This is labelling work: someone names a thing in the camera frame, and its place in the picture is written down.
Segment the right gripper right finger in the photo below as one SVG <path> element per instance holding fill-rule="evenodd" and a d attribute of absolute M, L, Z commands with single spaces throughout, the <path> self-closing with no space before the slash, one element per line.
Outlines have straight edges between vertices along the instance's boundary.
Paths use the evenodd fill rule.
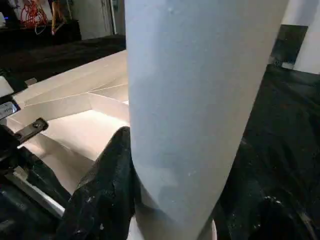
<path fill-rule="evenodd" d="M 217 204 L 220 240 L 318 240 L 320 228 L 287 191 L 233 166 Z"/>

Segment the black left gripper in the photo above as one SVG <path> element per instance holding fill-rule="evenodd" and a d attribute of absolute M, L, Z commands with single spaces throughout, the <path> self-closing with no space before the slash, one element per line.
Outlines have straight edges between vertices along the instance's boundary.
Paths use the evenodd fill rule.
<path fill-rule="evenodd" d="M 47 121 L 38 118 L 17 132 L 6 125 L 20 109 L 12 97 L 0 99 L 0 238 L 53 240 L 71 195 L 23 145 L 47 130 Z"/>

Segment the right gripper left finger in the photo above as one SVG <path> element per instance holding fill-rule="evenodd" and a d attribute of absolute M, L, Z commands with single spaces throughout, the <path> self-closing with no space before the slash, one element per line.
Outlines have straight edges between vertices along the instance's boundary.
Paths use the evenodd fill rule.
<path fill-rule="evenodd" d="M 126 240 L 135 214 L 130 128 L 111 137 L 72 194 L 57 240 Z"/>

